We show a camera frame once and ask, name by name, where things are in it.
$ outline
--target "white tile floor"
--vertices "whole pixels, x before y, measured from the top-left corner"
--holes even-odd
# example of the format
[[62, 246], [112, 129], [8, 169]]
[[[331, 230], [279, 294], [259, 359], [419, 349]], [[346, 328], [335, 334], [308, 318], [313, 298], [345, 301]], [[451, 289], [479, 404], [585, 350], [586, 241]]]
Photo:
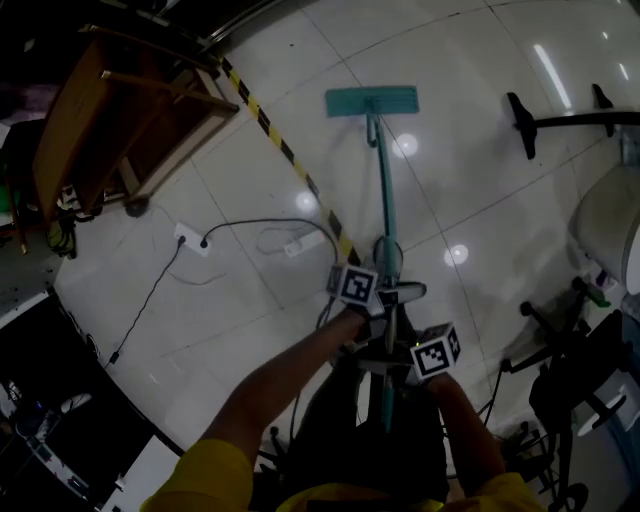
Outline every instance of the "white tile floor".
[[[534, 115], [561, 114], [592, 108], [598, 83], [615, 105], [636, 107], [638, 22], [626, 0], [301, 0], [232, 40], [227, 57], [363, 254], [382, 233], [376, 155], [363, 119], [326, 117], [324, 92], [417, 86], [420, 113], [385, 118], [404, 277], [429, 288], [408, 311], [418, 328], [455, 322], [463, 352], [454, 374], [478, 407], [503, 355], [522, 353], [530, 338], [519, 303], [548, 302], [586, 268], [566, 226], [619, 161], [615, 141], [593, 127], [542, 130], [528, 161], [505, 93]], [[176, 221], [201, 231], [264, 216], [324, 222], [246, 108], [153, 203], [141, 219], [118, 211], [79, 225], [79, 258], [58, 276], [63, 302], [103, 359], [171, 258]], [[109, 369], [185, 448], [246, 373], [313, 329], [332, 253], [324, 244], [289, 258], [283, 246], [309, 230], [286, 228], [221, 229], [206, 259], [183, 250]], [[449, 266], [450, 249], [468, 257]], [[301, 409], [327, 373], [305, 389]], [[493, 428], [531, 416], [533, 377], [505, 377]], [[277, 421], [284, 430], [291, 409]]]

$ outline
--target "person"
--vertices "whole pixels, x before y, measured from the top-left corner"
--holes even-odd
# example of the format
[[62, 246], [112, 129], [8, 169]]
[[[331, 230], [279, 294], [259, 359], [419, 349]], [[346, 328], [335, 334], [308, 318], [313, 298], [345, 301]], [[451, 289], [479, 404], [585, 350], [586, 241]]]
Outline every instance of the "person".
[[[250, 510], [263, 432], [365, 322], [346, 309], [253, 371], [142, 512]], [[543, 510], [521, 476], [506, 473], [493, 436], [448, 374], [397, 392], [388, 434], [372, 418], [356, 426], [361, 381], [353, 357], [343, 356], [312, 398], [273, 490], [278, 512]], [[446, 505], [440, 414], [466, 496]]]

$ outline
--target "yellow and black caution tape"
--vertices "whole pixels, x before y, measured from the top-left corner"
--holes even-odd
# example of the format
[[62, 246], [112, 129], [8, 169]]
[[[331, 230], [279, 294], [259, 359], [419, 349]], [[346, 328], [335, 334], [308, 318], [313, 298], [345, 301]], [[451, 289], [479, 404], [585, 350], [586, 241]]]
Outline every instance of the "yellow and black caution tape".
[[269, 121], [269, 118], [264, 113], [264, 110], [260, 108], [260, 104], [255, 99], [255, 97], [251, 95], [251, 92], [249, 92], [246, 84], [240, 79], [238, 73], [236, 73], [236, 71], [233, 69], [231, 63], [226, 58], [220, 59], [220, 63], [222, 64], [222, 70], [224, 71], [225, 75], [227, 75], [233, 87], [238, 91], [238, 94], [242, 98], [242, 101], [244, 101], [247, 107], [249, 107], [251, 114], [256, 118], [264, 133], [267, 134], [267, 137], [269, 137], [271, 141], [277, 146], [277, 148], [282, 152], [285, 158], [293, 166], [298, 176], [302, 179], [302, 181], [305, 182], [307, 187], [309, 187], [309, 190], [311, 190], [311, 193], [315, 196], [323, 214], [327, 219], [327, 222], [329, 223], [331, 232], [338, 241], [340, 252], [342, 252], [342, 254], [347, 258], [347, 261], [351, 265], [360, 265], [362, 260], [360, 259], [360, 256], [358, 256], [358, 253], [353, 246], [353, 242], [347, 236], [342, 223], [338, 219], [336, 213], [331, 208], [328, 208], [323, 204], [322, 200], [320, 199], [320, 190], [316, 186], [313, 179], [311, 179], [309, 173], [304, 170], [302, 164], [300, 163], [300, 160], [296, 158], [289, 145], [284, 141], [282, 136], [271, 124], [271, 121]]

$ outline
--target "mop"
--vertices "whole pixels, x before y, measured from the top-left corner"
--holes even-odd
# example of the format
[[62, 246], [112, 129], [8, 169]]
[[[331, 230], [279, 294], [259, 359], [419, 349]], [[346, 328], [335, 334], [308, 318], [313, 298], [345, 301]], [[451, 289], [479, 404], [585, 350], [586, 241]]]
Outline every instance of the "mop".
[[[326, 92], [327, 113], [329, 117], [366, 116], [367, 143], [377, 149], [380, 162], [380, 179], [382, 182], [382, 204], [384, 209], [383, 244], [384, 268], [382, 270], [382, 288], [396, 296], [395, 304], [404, 302], [397, 299], [396, 286], [399, 284], [400, 269], [397, 261], [398, 245], [396, 242], [396, 218], [393, 199], [393, 187], [389, 167], [389, 156], [384, 136], [384, 127], [380, 119], [386, 114], [415, 114], [419, 112], [418, 93], [415, 87], [359, 87], [351, 89], [334, 89]], [[426, 293], [426, 286], [421, 285], [419, 296]], [[387, 354], [393, 353], [397, 331], [397, 305], [386, 312], [387, 328], [385, 332], [385, 348]], [[387, 370], [384, 376], [382, 403], [382, 421], [387, 432], [391, 427], [393, 413], [394, 387], [391, 373]]]

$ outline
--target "mop handle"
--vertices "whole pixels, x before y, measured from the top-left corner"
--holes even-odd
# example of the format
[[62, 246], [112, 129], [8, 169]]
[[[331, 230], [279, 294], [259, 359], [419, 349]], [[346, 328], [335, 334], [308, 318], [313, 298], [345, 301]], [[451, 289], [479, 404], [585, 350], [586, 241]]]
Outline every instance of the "mop handle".
[[367, 113], [367, 142], [378, 150], [380, 162], [380, 181], [382, 183], [382, 206], [384, 209], [384, 262], [385, 286], [396, 285], [396, 209], [393, 199], [393, 186], [387, 143], [384, 128], [378, 114]]
[[[384, 127], [378, 114], [367, 113], [367, 142], [370, 147], [378, 150], [380, 161], [380, 181], [382, 183], [382, 206], [384, 209], [384, 284], [388, 288], [396, 285], [396, 211], [393, 199], [393, 187], [387, 154], [387, 143], [384, 137]], [[392, 306], [388, 312], [387, 332], [385, 333], [385, 348], [387, 354], [393, 353], [397, 331], [397, 308]], [[387, 432], [391, 429], [393, 402], [395, 390], [393, 379], [389, 371], [385, 373], [382, 394], [382, 422]]]

